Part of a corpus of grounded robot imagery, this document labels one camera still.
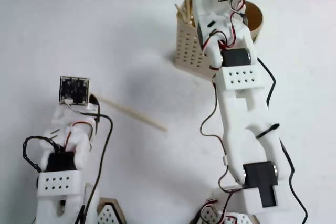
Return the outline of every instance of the black wire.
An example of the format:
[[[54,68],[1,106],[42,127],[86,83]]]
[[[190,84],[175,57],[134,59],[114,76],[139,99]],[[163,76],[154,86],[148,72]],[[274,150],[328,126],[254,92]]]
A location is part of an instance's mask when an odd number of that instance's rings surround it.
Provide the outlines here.
[[[42,172],[42,169],[38,166],[38,164],[33,163],[29,157],[27,156],[27,144],[28,141],[31,139],[39,139],[39,140],[44,140],[47,143],[51,144],[52,147],[54,148],[55,152],[62,152],[64,151],[64,148],[62,146],[60,146],[59,144],[56,144],[52,139],[47,138],[45,136],[30,136],[27,137],[26,140],[23,142],[23,150],[22,150],[22,154],[23,154],[23,158],[39,173]]]
[[[266,103],[267,103],[267,107],[269,107],[269,101],[272,97],[272,94],[273,94],[273,91],[274,91],[274,88],[275,88],[275,85],[277,83],[274,75],[272,74],[272,72],[266,67],[266,65],[262,62],[262,60],[260,60],[258,58],[258,61],[259,63],[262,65],[262,67],[266,70],[266,72],[269,74],[269,76],[272,78],[272,81],[273,81],[273,84],[272,84],[272,87],[271,89],[269,90],[269,93],[268,93],[268,96],[267,96],[267,100],[266,100]],[[292,184],[292,180],[293,180],[293,176],[294,176],[294,173],[295,173],[295,167],[294,167],[294,164],[293,164],[293,161],[292,159],[290,158],[286,148],[285,148],[285,145],[283,144],[283,142],[281,141],[280,139],[280,143],[281,143],[281,148],[282,148],[282,151],[284,152],[285,156],[286,156],[286,159],[289,163],[289,166],[290,166],[290,169],[291,169],[291,173],[289,175],[289,179],[288,179],[288,183],[289,183],[289,187],[290,187],[290,190],[294,196],[294,198],[296,199],[296,201],[299,203],[299,205],[302,207],[302,209],[304,210],[304,219],[303,219],[303,222],[302,224],[305,224],[307,219],[308,219],[308,212],[305,208],[305,206],[303,205],[303,203],[301,202],[301,200],[299,199],[299,197],[296,195],[294,189],[293,189],[293,184]]]
[[[84,205],[82,205],[82,207],[80,208],[78,212],[75,224],[78,224],[79,222],[81,222],[82,224],[85,224],[85,222],[83,221],[83,213],[84,213]]]
[[[78,113],[80,113],[82,115],[87,115],[87,116],[99,116],[99,117],[102,117],[102,118],[106,118],[106,119],[108,119],[110,121],[110,125],[111,125],[110,126],[109,134],[107,135],[107,138],[106,138],[106,141],[105,141],[105,145],[104,145],[101,157],[100,157],[98,176],[97,176],[96,182],[94,183],[94,186],[93,186],[92,192],[90,194],[88,203],[86,204],[86,207],[85,207],[84,218],[83,218],[83,223],[85,223],[86,217],[87,217],[87,214],[88,214],[88,210],[89,210],[92,198],[93,198],[93,195],[95,194],[95,191],[96,191],[96,188],[97,188],[100,176],[101,176],[101,171],[102,171],[102,167],[103,167],[103,161],[104,161],[104,156],[105,156],[106,148],[107,148],[107,145],[109,143],[110,136],[111,136],[111,133],[112,133],[112,130],[113,130],[113,121],[112,121],[112,119],[108,115],[104,115],[104,114],[82,113],[82,112],[78,112]]]
[[[262,62],[262,60],[260,60],[260,58],[258,58],[259,63],[262,65],[262,67],[266,70],[266,72],[269,74],[269,76],[271,77],[273,84],[268,92],[268,96],[266,99],[266,104],[267,107],[269,107],[269,101],[271,100],[275,85],[277,84],[277,80],[275,79],[274,75],[272,74],[272,72],[266,67],[266,65]]]
[[[278,127],[280,127],[279,123],[275,123],[273,124],[270,128],[268,128],[267,130],[265,130],[264,132],[261,132],[259,135],[256,136],[256,139],[262,138],[263,136],[267,135],[268,133],[270,133],[271,131],[276,130]]]
[[[98,106],[98,115],[100,115],[100,103],[94,94],[90,95],[89,102]],[[98,123],[100,122],[100,116],[96,117],[94,120],[96,122],[96,134],[97,134]]]

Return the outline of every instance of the red wire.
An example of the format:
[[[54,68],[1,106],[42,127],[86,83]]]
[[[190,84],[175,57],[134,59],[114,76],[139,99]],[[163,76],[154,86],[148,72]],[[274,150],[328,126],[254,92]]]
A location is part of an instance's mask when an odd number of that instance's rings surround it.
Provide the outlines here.
[[[235,29],[235,26],[233,25],[233,21],[232,21],[232,18],[233,18],[234,15],[235,15],[235,13],[232,13],[230,15],[230,22],[231,22],[231,27],[232,27],[233,42],[230,45],[227,46],[228,48],[233,47],[235,45],[236,39],[237,39],[236,29]]]
[[[232,219],[235,219],[236,221],[235,221],[234,224],[237,224],[237,223],[238,223],[238,219],[237,219],[237,217],[230,216],[230,215],[227,215],[227,216],[225,216],[225,217],[226,217],[226,218],[232,218]]]

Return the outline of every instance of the cable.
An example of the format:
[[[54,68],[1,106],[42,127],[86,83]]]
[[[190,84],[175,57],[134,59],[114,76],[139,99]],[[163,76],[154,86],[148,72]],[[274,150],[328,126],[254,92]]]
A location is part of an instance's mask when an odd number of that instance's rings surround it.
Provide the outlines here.
[[[236,29],[235,29],[235,26],[234,26],[233,21],[232,21],[234,15],[235,15],[235,12],[232,12],[231,15],[230,15],[233,42],[230,45],[227,45],[228,48],[233,47],[236,43],[236,40],[237,40]]]
[[[59,144],[56,144],[53,140],[51,140],[50,138],[47,138],[45,136],[30,136],[27,137],[26,140],[23,142],[23,150],[22,150],[22,154],[23,154],[23,158],[38,172],[41,173],[42,169],[38,166],[38,164],[33,163],[29,157],[27,156],[27,144],[28,141],[31,139],[39,139],[39,140],[44,140],[47,143],[51,144],[51,146],[54,148],[55,152],[63,152],[65,149],[60,146]]]
[[[266,72],[269,74],[269,76],[271,77],[272,81],[273,81],[273,84],[269,90],[269,93],[268,93],[268,96],[267,96],[267,99],[266,99],[266,104],[267,104],[267,107],[269,107],[269,101],[272,97],[272,94],[273,94],[273,91],[274,91],[274,88],[275,88],[275,85],[277,83],[274,75],[272,74],[272,72],[267,68],[267,66],[262,62],[262,60],[260,60],[258,58],[258,61],[259,63],[262,65],[262,67],[266,70]],[[305,212],[304,213],[304,219],[303,219],[303,222],[302,224],[305,224],[307,219],[308,219],[308,212],[307,212],[307,209],[305,208],[305,206],[303,205],[303,203],[301,202],[301,200],[299,199],[299,197],[296,195],[294,189],[293,189],[293,184],[292,184],[292,180],[293,180],[293,176],[294,176],[294,173],[295,173],[295,167],[294,167],[294,164],[293,164],[293,161],[292,159],[290,158],[286,148],[285,148],[285,145],[283,144],[283,142],[281,141],[280,139],[280,144],[281,144],[281,148],[282,148],[282,151],[283,153],[285,154],[286,156],[286,159],[289,163],[289,166],[290,166],[290,169],[291,169],[291,173],[289,175],[289,179],[288,179],[288,183],[289,183],[289,187],[290,187],[290,190],[295,198],[295,200],[299,203],[299,205],[301,206],[301,208],[303,209],[303,211]]]
[[[206,46],[208,45],[209,40],[211,39],[211,37],[213,37],[214,35],[216,35],[216,34],[218,34],[218,33],[220,33],[220,34],[222,34],[222,35],[224,36],[224,38],[225,38],[225,46],[227,46],[227,42],[228,42],[228,40],[227,40],[227,36],[226,36],[226,34],[225,34],[224,32],[222,32],[222,31],[214,30],[214,31],[212,31],[211,33],[209,33],[209,37],[208,37],[208,38],[206,39],[206,41],[203,43],[203,45],[202,45],[202,53],[205,51],[205,48],[206,48]]]
[[[100,103],[99,103],[97,97],[94,94],[90,95],[89,102],[92,103],[93,105],[98,106],[98,114],[100,114]],[[100,122],[100,117],[98,116],[94,120],[96,122],[96,134],[97,134],[98,123]]]
[[[215,112],[217,110],[217,89],[216,89],[216,84],[213,83],[213,86],[214,86],[214,89],[215,89],[215,108],[212,111],[212,113],[201,123],[201,126],[199,127],[199,132],[203,136],[213,136],[213,137],[217,138],[220,141],[221,145],[222,145],[222,148],[223,148],[223,151],[224,151],[224,155],[226,155],[226,150],[225,150],[223,141],[222,141],[222,139],[218,135],[214,135],[214,134],[208,135],[208,134],[204,134],[203,133],[203,125],[215,114]]]
[[[273,84],[268,92],[268,96],[266,99],[266,104],[267,107],[269,107],[269,101],[271,100],[275,85],[277,84],[277,80],[275,79],[274,75],[272,74],[272,72],[266,67],[266,65],[262,62],[262,60],[260,58],[258,58],[258,62],[262,65],[262,67],[266,70],[266,72],[269,74],[269,76],[271,77]]]
[[[36,216],[35,216],[35,218],[33,219],[33,221],[31,222],[31,224],[34,224],[35,221],[36,221]]]
[[[78,212],[75,224],[78,224],[79,222],[81,222],[82,224],[85,224],[85,222],[83,221],[83,212],[84,212],[84,205],[82,205],[82,207],[80,208]]]
[[[222,185],[221,185],[221,181],[222,181],[222,179],[227,175],[228,171],[229,171],[229,167],[226,166],[225,173],[218,179],[218,186],[220,187],[220,189],[221,189],[223,192],[225,192],[225,193],[227,193],[227,194],[236,193],[236,192],[240,191],[241,188],[238,188],[238,189],[232,189],[232,190],[225,190],[225,189],[222,187]]]
[[[223,208],[222,215],[221,215],[219,221],[218,221],[216,224],[223,224],[223,223],[224,223],[224,220],[225,220],[225,217],[226,217],[226,216],[225,216],[225,211],[226,211],[227,205],[228,205],[228,203],[229,203],[229,201],[230,201],[230,199],[231,199],[231,197],[232,197],[232,195],[233,195],[234,193],[235,193],[235,191],[232,192],[232,193],[230,193],[229,196],[227,197],[226,202],[225,202],[225,205],[224,205],[224,208]],[[217,202],[218,202],[218,200],[209,201],[209,202],[207,202],[206,204],[204,204],[204,205],[202,206],[202,208],[201,208],[200,218],[202,219],[202,221],[203,221],[204,223],[206,223],[206,224],[213,224],[213,223],[210,223],[210,222],[208,222],[207,220],[205,220],[205,219],[203,218],[203,216],[202,216],[202,212],[203,212],[203,210],[204,210],[206,207],[210,207],[211,205],[213,205],[214,203],[217,203]]]
[[[236,7],[239,6],[240,3],[242,3],[242,5],[240,6],[240,8],[238,8],[238,9],[234,9],[234,8],[233,8],[233,0],[230,0],[230,1],[229,1],[230,9],[233,10],[234,12],[236,12],[236,13],[239,13],[239,12],[243,9],[243,7],[244,7],[244,5],[245,5],[245,0],[240,0],[240,1],[238,2],[238,4],[236,5]]]
[[[100,157],[98,176],[97,176],[96,182],[94,183],[92,192],[90,194],[90,197],[88,199],[88,203],[86,204],[85,211],[84,211],[83,222],[85,223],[86,217],[87,217],[87,214],[88,214],[88,210],[89,210],[92,198],[93,198],[93,195],[95,194],[96,187],[98,185],[98,182],[99,182],[99,179],[100,179],[100,176],[101,176],[101,171],[102,171],[102,167],[103,167],[103,161],[104,161],[104,156],[105,156],[106,148],[107,148],[107,146],[109,144],[110,136],[111,136],[111,133],[112,133],[112,130],[113,130],[113,121],[112,121],[112,119],[108,115],[98,114],[98,113],[97,114],[96,113],[83,113],[83,112],[79,112],[77,110],[74,110],[70,105],[67,105],[67,106],[72,111],[74,111],[75,113],[78,113],[78,114],[81,114],[81,115],[87,115],[87,116],[99,116],[101,118],[105,118],[105,119],[109,120],[109,122],[110,122],[110,131],[109,131],[109,134],[107,135],[107,138],[106,138],[106,141],[105,141],[105,145],[104,145],[103,151],[101,153],[101,157]]]
[[[79,122],[75,122],[71,125],[71,127],[75,126],[76,124],[87,124],[91,127],[91,131],[90,131],[90,135],[89,135],[89,143],[90,143],[90,150],[92,149],[92,144],[90,142],[91,138],[92,138],[92,135],[93,135],[93,126],[91,125],[91,123],[88,123],[88,122],[85,122],[85,121],[79,121]],[[67,139],[65,140],[65,144],[64,144],[64,150],[66,150],[67,146],[68,146],[68,142],[69,142],[69,139],[70,139],[70,135],[71,135],[71,130],[69,131],[69,134],[67,136]]]

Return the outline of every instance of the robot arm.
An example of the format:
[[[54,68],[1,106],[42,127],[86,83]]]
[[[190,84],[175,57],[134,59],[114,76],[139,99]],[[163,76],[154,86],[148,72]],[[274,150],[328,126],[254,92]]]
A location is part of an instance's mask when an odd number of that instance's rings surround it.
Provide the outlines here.
[[[89,96],[88,87],[88,78],[61,77],[59,106],[51,126],[43,136],[28,137],[24,142],[24,158],[39,172],[35,224],[125,223],[117,200],[99,197],[97,185],[113,123],[100,113],[99,102]],[[111,127],[92,185],[86,183],[84,170],[100,118],[108,119]],[[41,140],[39,165],[26,155],[27,143],[33,138]]]
[[[250,31],[230,4],[193,0],[203,53],[210,57],[211,68],[218,70],[213,81],[224,126],[224,160],[242,186],[234,195],[239,204],[233,210],[255,215],[287,209],[289,171],[278,132],[260,136],[277,121],[265,102]]]

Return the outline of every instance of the white table surface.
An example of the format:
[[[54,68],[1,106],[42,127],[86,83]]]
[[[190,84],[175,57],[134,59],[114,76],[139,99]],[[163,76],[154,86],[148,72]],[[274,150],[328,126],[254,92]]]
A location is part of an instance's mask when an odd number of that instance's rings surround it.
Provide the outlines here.
[[[37,173],[23,160],[22,143],[49,124],[60,75],[90,77],[92,92],[169,129],[102,104],[114,119],[102,196],[116,198],[129,223],[188,223],[194,216],[224,167],[217,140],[198,131],[214,106],[211,84],[172,64],[174,3],[182,1],[0,0],[0,223],[34,218]],[[336,0],[250,1],[264,13],[256,47],[278,81],[270,110],[296,166],[293,185],[309,210],[307,223],[327,223],[336,198]],[[89,161],[91,181],[107,130],[103,120]],[[222,134],[218,111],[205,131]],[[37,161],[40,152],[31,143],[31,158]],[[301,223],[303,211],[295,204],[292,212],[259,219]]]

